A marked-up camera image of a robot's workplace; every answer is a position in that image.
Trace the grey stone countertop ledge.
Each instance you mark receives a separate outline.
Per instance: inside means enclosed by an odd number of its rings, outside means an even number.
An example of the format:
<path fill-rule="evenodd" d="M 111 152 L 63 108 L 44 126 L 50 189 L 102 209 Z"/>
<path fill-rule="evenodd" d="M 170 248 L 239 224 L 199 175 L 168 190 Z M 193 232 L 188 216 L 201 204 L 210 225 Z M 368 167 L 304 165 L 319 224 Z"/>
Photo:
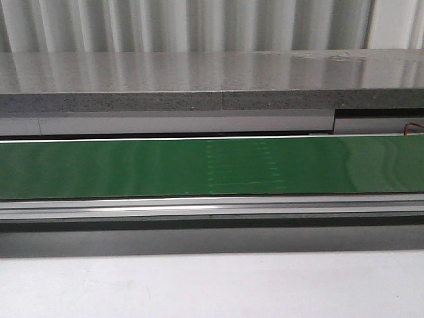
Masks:
<path fill-rule="evenodd" d="M 422 106 L 422 50 L 1 55 L 4 113 Z"/>

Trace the aluminium conveyor frame rail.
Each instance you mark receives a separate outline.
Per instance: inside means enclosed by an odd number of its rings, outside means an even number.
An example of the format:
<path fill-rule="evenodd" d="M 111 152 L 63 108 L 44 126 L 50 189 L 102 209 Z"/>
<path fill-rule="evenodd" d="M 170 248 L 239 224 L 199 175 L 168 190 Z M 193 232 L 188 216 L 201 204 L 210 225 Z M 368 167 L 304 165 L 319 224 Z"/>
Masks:
<path fill-rule="evenodd" d="M 3 201 L 1 220 L 422 212 L 423 194 L 267 195 Z"/>

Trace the green conveyor belt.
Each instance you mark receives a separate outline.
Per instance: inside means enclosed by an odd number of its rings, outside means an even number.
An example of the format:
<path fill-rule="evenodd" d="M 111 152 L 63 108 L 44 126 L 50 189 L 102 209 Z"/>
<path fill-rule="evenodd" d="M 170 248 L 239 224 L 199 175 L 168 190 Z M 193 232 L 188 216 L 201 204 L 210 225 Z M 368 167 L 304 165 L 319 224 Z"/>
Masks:
<path fill-rule="evenodd" d="M 1 144 L 5 200 L 421 191 L 419 135 Z"/>

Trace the white corrugated curtain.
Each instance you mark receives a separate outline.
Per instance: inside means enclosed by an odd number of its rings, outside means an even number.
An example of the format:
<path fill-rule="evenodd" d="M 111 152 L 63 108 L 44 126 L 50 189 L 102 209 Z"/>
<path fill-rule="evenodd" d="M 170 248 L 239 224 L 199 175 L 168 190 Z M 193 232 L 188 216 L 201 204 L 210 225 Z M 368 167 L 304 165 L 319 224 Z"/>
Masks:
<path fill-rule="evenodd" d="M 2 52 L 421 49 L 422 1 L 2 1 Z"/>

